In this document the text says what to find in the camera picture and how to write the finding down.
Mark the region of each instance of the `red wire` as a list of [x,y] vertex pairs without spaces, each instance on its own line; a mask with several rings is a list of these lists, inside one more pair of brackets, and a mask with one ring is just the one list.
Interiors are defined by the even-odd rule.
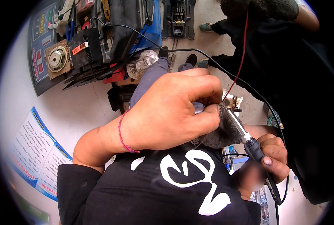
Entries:
[[242,63],[243,63],[243,59],[244,59],[244,52],[246,51],[246,33],[247,33],[247,22],[248,22],[248,9],[247,9],[247,16],[246,16],[246,25],[244,26],[244,35],[243,35],[243,53],[242,53],[242,59],[241,59],[241,65],[239,66],[239,69],[238,69],[238,73],[236,75],[236,78],[234,79],[230,89],[227,91],[227,94],[231,91],[234,83],[236,83],[236,80],[239,76],[239,73],[241,71],[241,68],[242,68]]

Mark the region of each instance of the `black shoe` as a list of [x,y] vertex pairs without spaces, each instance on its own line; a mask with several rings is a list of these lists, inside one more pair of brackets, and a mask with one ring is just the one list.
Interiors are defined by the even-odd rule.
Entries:
[[197,56],[195,54],[190,54],[186,60],[186,63],[191,63],[194,67],[197,63]]
[[166,57],[168,59],[168,51],[160,49],[158,52],[158,58],[161,58],[161,57]]

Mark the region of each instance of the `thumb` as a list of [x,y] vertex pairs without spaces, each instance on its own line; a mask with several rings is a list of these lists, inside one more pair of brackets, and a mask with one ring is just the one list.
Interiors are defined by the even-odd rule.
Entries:
[[290,168],[274,158],[263,156],[261,164],[266,172],[271,173],[275,182],[282,182],[290,173]]
[[204,108],[203,112],[191,117],[191,126],[196,127],[195,135],[208,134],[219,126],[219,105],[211,104]]

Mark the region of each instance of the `forearm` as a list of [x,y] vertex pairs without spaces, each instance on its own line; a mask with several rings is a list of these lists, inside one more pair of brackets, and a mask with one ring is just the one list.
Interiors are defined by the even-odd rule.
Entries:
[[244,124],[244,129],[246,130],[246,132],[249,132],[251,137],[254,137],[256,139],[260,138],[261,136],[265,135],[265,134],[273,134],[273,135],[277,135],[276,133],[276,129],[274,127],[271,126],[267,126],[267,125],[246,125]]
[[113,155],[126,152],[119,140],[119,120],[120,117],[84,134],[74,148],[73,164],[88,166],[103,173],[106,162]]
[[320,23],[317,16],[308,8],[299,5],[300,11],[294,23],[300,25],[309,32],[317,32],[320,28]]

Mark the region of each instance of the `red string bracelet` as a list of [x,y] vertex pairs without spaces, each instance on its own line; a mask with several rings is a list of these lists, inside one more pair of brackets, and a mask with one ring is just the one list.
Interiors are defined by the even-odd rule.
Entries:
[[140,151],[134,151],[132,149],[131,146],[128,146],[126,144],[124,144],[123,142],[123,139],[122,139],[122,135],[121,135],[121,123],[122,123],[122,119],[124,117],[124,115],[129,111],[130,109],[128,109],[127,111],[124,112],[124,114],[121,116],[121,119],[119,120],[119,124],[118,124],[118,133],[119,133],[119,140],[121,141],[123,147],[128,151],[128,152],[131,152],[131,153],[140,153]]

